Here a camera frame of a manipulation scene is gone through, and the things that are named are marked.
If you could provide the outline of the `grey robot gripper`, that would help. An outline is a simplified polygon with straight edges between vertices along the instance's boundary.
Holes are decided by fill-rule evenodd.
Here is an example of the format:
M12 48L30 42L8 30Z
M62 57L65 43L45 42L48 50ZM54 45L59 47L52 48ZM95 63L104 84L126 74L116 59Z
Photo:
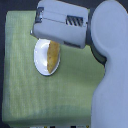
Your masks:
M59 0L41 0L31 34L76 48L84 48L88 9Z

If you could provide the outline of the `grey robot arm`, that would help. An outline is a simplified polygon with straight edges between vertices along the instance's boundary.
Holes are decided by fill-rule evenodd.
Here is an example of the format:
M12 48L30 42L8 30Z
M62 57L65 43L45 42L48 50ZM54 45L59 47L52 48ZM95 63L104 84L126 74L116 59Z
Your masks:
M31 33L71 47L89 45L105 65L92 98L91 128L128 128L128 12L117 0L94 9L41 0Z

